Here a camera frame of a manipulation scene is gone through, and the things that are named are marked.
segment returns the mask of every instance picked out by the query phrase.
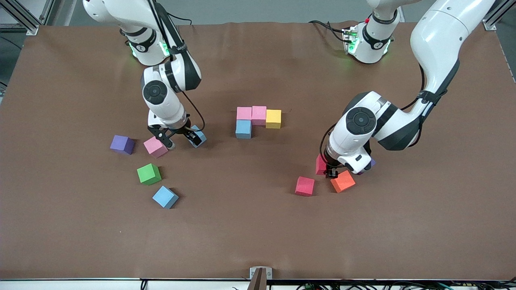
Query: gray floor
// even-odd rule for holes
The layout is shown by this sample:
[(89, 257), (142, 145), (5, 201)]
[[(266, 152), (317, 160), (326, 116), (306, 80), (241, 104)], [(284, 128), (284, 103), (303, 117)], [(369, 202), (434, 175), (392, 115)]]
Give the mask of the gray floor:
[[(418, 21), (435, 0), (422, 0), (403, 7), (407, 22)], [(226, 22), (298, 22), (310, 20), (341, 22), (361, 21), (370, 13), (365, 0), (160, 0), (171, 13), (191, 18), (194, 24), (221, 24)], [(82, 0), (63, 0), (56, 6), (53, 25), (101, 25), (84, 11)], [(178, 20), (177, 24), (187, 22)], [(497, 24), (498, 37), (507, 60), (516, 68), (516, 9), (512, 9)], [(23, 45), (24, 33), (0, 33), (17, 45)], [(8, 84), (20, 50), (0, 39), (0, 81)]]

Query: black circular joint cover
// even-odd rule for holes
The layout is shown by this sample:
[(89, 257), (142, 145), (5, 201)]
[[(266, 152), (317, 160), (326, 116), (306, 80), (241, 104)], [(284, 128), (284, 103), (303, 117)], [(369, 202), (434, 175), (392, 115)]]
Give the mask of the black circular joint cover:
[(376, 125), (375, 114), (364, 107), (355, 107), (348, 112), (346, 128), (353, 135), (364, 135), (371, 132)]
[(143, 97), (153, 105), (159, 105), (167, 96), (167, 86), (160, 80), (152, 80), (143, 87)]

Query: light blue cube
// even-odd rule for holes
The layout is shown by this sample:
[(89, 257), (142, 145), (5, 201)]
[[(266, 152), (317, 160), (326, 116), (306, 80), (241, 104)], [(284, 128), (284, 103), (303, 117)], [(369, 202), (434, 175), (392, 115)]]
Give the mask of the light blue cube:
[(161, 205), (163, 208), (170, 209), (179, 199), (179, 197), (170, 189), (162, 186), (152, 197), (152, 199), (159, 203), (159, 205)]
[(236, 120), (236, 138), (251, 139), (251, 128), (251, 120)]
[[(197, 127), (197, 125), (193, 125), (192, 126), (192, 129), (194, 130), (198, 130), (199, 128)], [(199, 138), (201, 139), (201, 143), (199, 143), (199, 145), (195, 145), (195, 143), (193, 143), (190, 139), (188, 141), (190, 141), (190, 144), (192, 144), (192, 146), (194, 146), (195, 148), (199, 147), (200, 145), (202, 145), (204, 142), (206, 142), (206, 136), (204, 135), (204, 133), (202, 131), (199, 131), (199, 132), (194, 132), (194, 134), (196, 134), (197, 136), (199, 136)]]

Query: wooden block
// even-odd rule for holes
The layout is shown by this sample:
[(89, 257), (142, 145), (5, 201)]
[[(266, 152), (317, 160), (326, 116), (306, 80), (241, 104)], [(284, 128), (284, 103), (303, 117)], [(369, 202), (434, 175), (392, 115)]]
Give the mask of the wooden block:
[(300, 196), (310, 197), (314, 191), (315, 180), (300, 176), (297, 179), (296, 194)]
[(251, 128), (251, 120), (236, 120), (236, 138), (251, 139)]
[(237, 120), (252, 120), (253, 109), (251, 107), (236, 107)]
[(151, 185), (161, 180), (158, 167), (152, 163), (138, 168), (137, 171), (140, 182), (145, 185)]
[(326, 171), (326, 163), (324, 162), (322, 156), (319, 154), (315, 161), (315, 174), (316, 175), (324, 175)]
[(376, 164), (376, 161), (371, 158), (371, 168)]
[(355, 182), (353, 180), (353, 177), (351, 177), (349, 171), (344, 171), (342, 173), (339, 173), (337, 178), (332, 179), (331, 184), (333, 184), (333, 187), (335, 187), (337, 193), (340, 193), (355, 185)]
[(251, 123), (256, 126), (265, 126), (267, 118), (267, 107), (266, 106), (253, 106), (253, 113), (251, 116)]
[(152, 199), (159, 203), (163, 208), (170, 209), (179, 197), (172, 190), (162, 186)]
[[(199, 128), (197, 127), (197, 125), (193, 125), (192, 129), (198, 130)], [(204, 133), (202, 131), (194, 132), (194, 134), (199, 136), (199, 138), (201, 139), (201, 143), (199, 143), (199, 145), (195, 145), (195, 143), (193, 143), (190, 139), (188, 141), (190, 141), (190, 144), (192, 144), (192, 146), (194, 146), (195, 148), (198, 148), (200, 145), (202, 145), (204, 142), (206, 142), (206, 136), (204, 135)]]
[(267, 110), (265, 127), (268, 129), (281, 128), (281, 110)]
[(156, 137), (154, 136), (149, 140), (145, 141), (143, 145), (147, 149), (147, 152), (154, 156), (154, 158), (158, 158), (168, 152), (167, 147), (163, 145), (163, 143), (161, 143), (161, 141), (156, 139)]
[(129, 137), (115, 135), (109, 148), (120, 154), (131, 155), (134, 148), (134, 141)]

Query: pink cube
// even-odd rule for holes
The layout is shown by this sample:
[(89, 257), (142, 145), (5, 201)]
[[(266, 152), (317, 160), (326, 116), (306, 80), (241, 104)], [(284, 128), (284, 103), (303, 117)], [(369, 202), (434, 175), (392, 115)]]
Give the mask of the pink cube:
[(315, 180), (300, 176), (297, 179), (296, 194), (304, 197), (312, 196)]
[(156, 139), (156, 137), (152, 137), (149, 140), (145, 141), (143, 145), (147, 149), (147, 152), (155, 158), (158, 158), (168, 152), (167, 147), (163, 145), (161, 141)]
[(266, 106), (253, 106), (253, 114), (251, 116), (251, 124), (257, 126), (265, 126), (265, 118), (267, 116)]
[(251, 120), (253, 109), (251, 107), (236, 107), (237, 120)]
[(322, 156), (319, 154), (317, 156), (317, 160), (315, 161), (315, 174), (324, 175), (326, 171), (326, 163), (324, 162)]

